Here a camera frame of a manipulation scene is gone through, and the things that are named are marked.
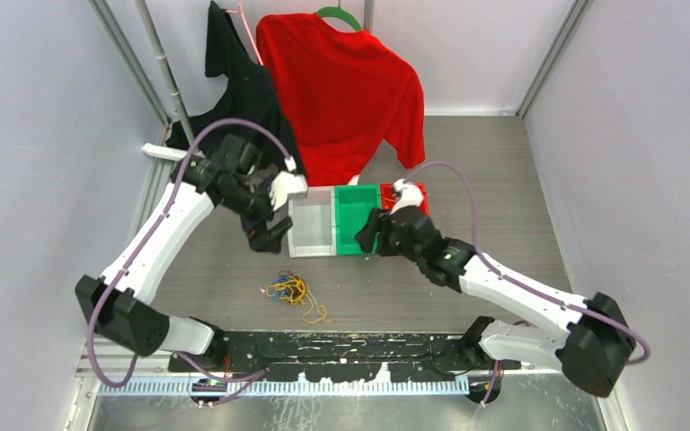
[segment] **wire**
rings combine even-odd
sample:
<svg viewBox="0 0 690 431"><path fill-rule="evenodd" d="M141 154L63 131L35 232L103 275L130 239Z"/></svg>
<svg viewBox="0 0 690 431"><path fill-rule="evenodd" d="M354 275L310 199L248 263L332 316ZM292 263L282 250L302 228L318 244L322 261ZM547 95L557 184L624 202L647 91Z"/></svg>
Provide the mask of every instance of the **wire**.
<svg viewBox="0 0 690 431"><path fill-rule="evenodd" d="M207 377L213 379L213 380L218 380L219 382L224 382L224 383L239 383L239 382L249 382L250 380L257 379L261 377L263 374L265 374L266 370L260 370L256 371L253 374L246 375L245 377L218 377L217 375L211 374L208 370L202 368L197 364L197 362L194 361L194 359L190 358L189 355L183 353L183 352L175 352L176 355L183 360L183 362L189 364L192 368L195 370L199 371L200 373L203 373Z"/></svg>
<svg viewBox="0 0 690 431"><path fill-rule="evenodd" d="M467 374L470 371L474 370L474 368L470 368L470 369L468 369L466 371L462 371L460 373L451 373L450 371L446 371L446 370L440 368L440 366L438 364L435 364L435 359L438 359L439 357L445 356L447 352L448 352L448 350L444 349L442 352L438 353L437 355L430 355L429 361L428 361L429 368L432 369L433 371L439 373L439 374L443 374L443 375L451 376L451 377L457 377L458 375L464 375L464 374Z"/></svg>
<svg viewBox="0 0 690 431"><path fill-rule="evenodd" d="M607 325L615 328L616 330L621 331L623 334L635 339L636 342L638 342L639 345L641 345L641 348L643 349L643 351L641 352L641 356L634 358L634 359L629 359L627 362L628 365L641 364L643 362L646 362L650 358L651 350L650 350L649 343L647 343L647 341L641 336L641 334L639 334L635 330L632 330L628 326L623 325L619 321L615 321L613 319L610 319L610 318L606 317L605 315L600 314L598 312L595 312L593 310L578 307L577 305L573 305L571 303L565 303L564 301L557 299L557 298L554 298L553 296L550 296L549 294L545 294L539 290L536 290L533 287L528 286L527 284L525 284L525 283L523 283L523 282L521 282L521 281L519 281L513 277L502 274L498 268L493 266L488 261L488 258L485 257L485 253L482 252L482 247L480 247L480 242L478 241L478 238L477 238L478 217L477 217L477 203L474 199L474 188L472 187L472 183L469 181L467 176L464 175L463 172L461 172L458 168L456 168L451 163L428 162L428 163L422 164L421 166L416 168L414 171L409 173L409 175L406 177L406 180L410 180L411 178L416 176L419 172L424 171L425 169L429 168L430 166L444 166L444 167L450 169L451 171L455 172L456 175L458 175L458 177L462 180L462 182L466 186L466 191L469 194L470 204L472 205L472 243L473 243L474 247L477 249L476 256L478 256L480 258L480 261L486 267L488 267L488 269L491 272L493 272L493 274L495 274L496 276L498 276L501 279L509 281L511 284L513 284L517 287L520 287L520 288L524 289L525 291L527 291L528 293L535 295L535 296L537 296L537 297L539 297L545 301L548 301L550 303L554 303L563 309L572 310L574 312L580 312L582 314L585 314L588 317L590 317L592 319L596 319L598 321L601 321L604 324L607 324Z"/></svg>
<svg viewBox="0 0 690 431"><path fill-rule="evenodd" d="M228 401L231 401L231 400L235 399L236 397L239 396L240 393L246 391L246 390L250 387L250 385L252 385L253 383L257 382L257 381L261 378L261 376L262 376L262 374L257 375L257 376L254 377L253 379L247 381L247 383L245 383L241 388L239 388L238 390L236 390L236 392L233 392L233 393L231 393L231 394L229 394L229 395L226 395L225 397L222 397L220 400L213 401L213 407L219 406L219 405L221 405L221 404L226 404ZM117 426L119 426L119 427L122 427L123 429L138 429L138 430L155 429L155 428L161 426L162 424L164 424L165 422L167 422L167 421L169 421L169 420L171 420L171 419L173 419L173 418L179 416L181 413L183 413L183 412L185 412L185 411L188 411L188 410L191 410L191 409L195 409L195 408L197 408L197 407L198 407L197 404L189 404L189 405L186 405L186 406L184 406L184 407L181 407L180 409L175 410L173 413L169 414L168 416L166 416L166 417L164 417L164 418L162 418L162 419L160 419L160 420L154 422L154 424L144 425L144 426L137 426L137 425L130 426L130 425L124 425L124 424L121 424L120 422L118 422L117 420L115 420L114 417L113 417L112 420L113 420L113 422L115 422L115 425L117 425Z"/></svg>
<svg viewBox="0 0 690 431"><path fill-rule="evenodd" d="M133 358L131 359L131 363L128 366L128 370L126 372L125 377L123 377L123 380L119 382L114 382L111 380L107 375L104 373L102 370L102 367L99 365L99 360L96 357L96 351L94 348L94 342L93 342L93 334L94 330L96 329L96 324L99 321L99 314L102 312L102 308L104 304L107 302L107 299L110 297L112 294L112 291L115 289L115 286L118 285L120 280L126 275L128 272L128 269L133 265L134 260L138 256L138 254L144 249L144 246L146 243L152 238L152 236L155 234L157 231L157 228L160 227L160 224L163 222L163 220L168 216L169 211L171 207L173 206L173 203L175 203L176 196L178 195L178 190L181 187L181 182L183 181L183 175L186 172L186 166L189 164L189 161L191 157L194 155L194 152L197 151L197 148L199 147L199 143L202 142L203 139L205 139L205 136L210 134L210 132L222 128L225 126L242 126L245 128L251 128L264 136L266 136L271 142L273 142L276 147L280 150L280 152L284 155L285 159L289 158L289 151L287 151L287 148L285 148L282 144L281 141L277 137L275 137L271 132L269 132L266 128L264 128L261 125L255 124L251 121L248 121L246 119L220 119L218 121L214 121L210 123L206 128L202 129L201 132L199 132L199 135L194 139L194 142L189 145L189 149L186 152L186 155L181 159L181 167L179 168L178 174L176 175L176 179L173 182L173 192L171 193L171 196L168 198L167 202L165 203L165 207L163 208L162 214L160 214L156 219L155 222L152 224L152 226L149 228L148 231L146 231L146 234L141 238L141 241L139 244L137 244L136 248L131 252L130 256L128 256L128 259L123 263L123 268L121 268L118 273L115 275L115 277L112 278L111 282L107 285L107 288L104 289L102 294L99 297L99 300L96 302L96 305L93 307L93 311L91 313L91 317L88 320L88 329L85 334L85 342L86 342L86 347L88 348L88 362L91 364L91 368L93 369L93 373L96 374L96 376L99 378L99 380L102 381L102 383L106 384L107 386L113 387L113 388L121 388L128 383L130 380L131 376L133 375L134 368L136 367L136 361L138 359L138 355L134 355Z"/></svg>
<svg viewBox="0 0 690 431"><path fill-rule="evenodd" d="M499 371L499 368L503 373L503 365L501 364L501 361L494 362L493 371L491 372L491 381L488 382L488 391L485 391L485 396L482 397L482 401L480 401L480 405L483 408L485 408L485 403L488 402L488 399L491 397L491 393L493 393L493 385L496 384L496 374Z"/></svg>
<svg viewBox="0 0 690 431"><path fill-rule="evenodd" d="M307 299L311 306L303 314L303 321L305 323L318 323L319 321L329 323L332 321L327 318L326 307L319 305L305 280L291 271L279 271L279 280L273 285L268 286L265 293L266 296L278 298L280 301L298 306L303 306ZM308 314L313 312L314 307L316 312L319 313L319 317L318 319L309 319Z"/></svg>
<svg viewBox="0 0 690 431"><path fill-rule="evenodd" d="M528 326L528 327L530 326L530 323L528 323L527 321L515 321L515 322L512 323L512 324L515 325L515 326L517 326L517 325L525 325L525 326ZM446 353L446 352L444 351L443 353L441 353L440 355L435 356L435 357L439 357L439 356L441 356L441 355L444 355L445 353ZM470 368L469 370L463 371L462 373L450 373L450 372L448 372L448 371L441 370L440 367L438 367L434 362L432 362L432 359L430 359L429 362L430 362L430 364L431 364L437 371L440 371L440 372L443 373L443 374L453 375L454 377L456 377L456 376L458 376L458 375L462 375L462 374L467 374L467 373L469 373L470 371L472 371L472 370L474 369L474 368ZM504 363L503 363L503 362L500 362L500 361L494 362L494 363L493 363L493 372L492 372L492 374L491 374L491 381L488 382L488 384L489 384L491 387L493 386L493 384L496 383L496 380L495 380L495 375L496 375L496 374L495 374L495 370L496 370L497 367L498 367L498 369L499 369L499 377L498 377L499 382L501 382L501 381L504 379ZM485 401L487 401L487 400L488 400L488 397L490 397L490 394L488 394L487 397L483 398L482 403L484 403Z"/></svg>
<svg viewBox="0 0 690 431"><path fill-rule="evenodd" d="M228 388L227 383L219 382L213 379L199 379L198 381L191 384L191 391L226 391Z"/></svg>

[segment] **red shirt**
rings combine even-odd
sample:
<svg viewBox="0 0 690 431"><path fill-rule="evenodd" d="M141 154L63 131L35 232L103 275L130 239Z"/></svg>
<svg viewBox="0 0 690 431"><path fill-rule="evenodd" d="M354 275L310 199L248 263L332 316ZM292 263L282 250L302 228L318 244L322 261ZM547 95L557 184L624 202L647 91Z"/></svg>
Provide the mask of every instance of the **red shirt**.
<svg viewBox="0 0 690 431"><path fill-rule="evenodd" d="M268 15L258 50L295 130L308 184L347 184L382 139L404 167L424 161L424 93L413 67L367 31L315 13Z"/></svg>

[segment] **white storage bin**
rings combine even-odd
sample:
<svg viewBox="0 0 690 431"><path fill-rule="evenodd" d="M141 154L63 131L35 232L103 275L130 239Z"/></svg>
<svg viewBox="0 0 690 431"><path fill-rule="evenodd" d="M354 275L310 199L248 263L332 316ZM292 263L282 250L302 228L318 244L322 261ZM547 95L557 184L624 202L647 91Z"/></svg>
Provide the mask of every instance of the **white storage bin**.
<svg viewBox="0 0 690 431"><path fill-rule="evenodd" d="M337 255L334 187L311 187L307 198L290 200L289 216L289 257Z"/></svg>

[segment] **green storage bin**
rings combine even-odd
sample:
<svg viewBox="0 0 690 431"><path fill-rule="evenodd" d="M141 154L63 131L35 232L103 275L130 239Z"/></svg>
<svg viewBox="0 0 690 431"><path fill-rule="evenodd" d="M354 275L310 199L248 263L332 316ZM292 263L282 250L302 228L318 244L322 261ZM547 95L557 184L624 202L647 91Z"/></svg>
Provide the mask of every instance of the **green storage bin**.
<svg viewBox="0 0 690 431"><path fill-rule="evenodd" d="M366 225L371 210L382 207L379 185L335 187L334 206L338 256L364 254L356 241L356 233Z"/></svg>

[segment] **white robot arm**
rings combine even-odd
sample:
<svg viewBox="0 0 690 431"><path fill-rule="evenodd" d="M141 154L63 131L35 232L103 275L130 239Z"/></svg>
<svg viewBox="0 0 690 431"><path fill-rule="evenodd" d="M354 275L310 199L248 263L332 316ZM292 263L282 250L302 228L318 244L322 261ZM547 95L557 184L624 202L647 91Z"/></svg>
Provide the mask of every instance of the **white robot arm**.
<svg viewBox="0 0 690 431"><path fill-rule="evenodd" d="M527 362L561 370L588 393L609 395L636 346L612 298L597 294L589 300L518 274L472 244L443 237L420 211L416 185L398 180L393 191L398 201L392 210L373 209L357 234L362 250L373 250L376 242L379 255L404 256L432 283L481 297L533 325L478 317L462 337L470 367Z"/></svg>
<svg viewBox="0 0 690 431"><path fill-rule="evenodd" d="M255 146L228 135L209 159L192 157L178 185L173 172L162 200L131 244L100 277L83 276L75 287L95 333L140 356L159 349L191 354L204 366L223 361L226 343L220 328L162 314L149 304L181 246L218 206L239 214L251 249L281 251L281 239L292 221L285 217L272 227L268 223L288 198L304 196L307 184L301 175L279 172L251 187L247 180L259 160ZM295 170L292 158L286 163L288 169ZM109 296L100 305L108 290ZM95 308L99 310L94 321Z"/></svg>

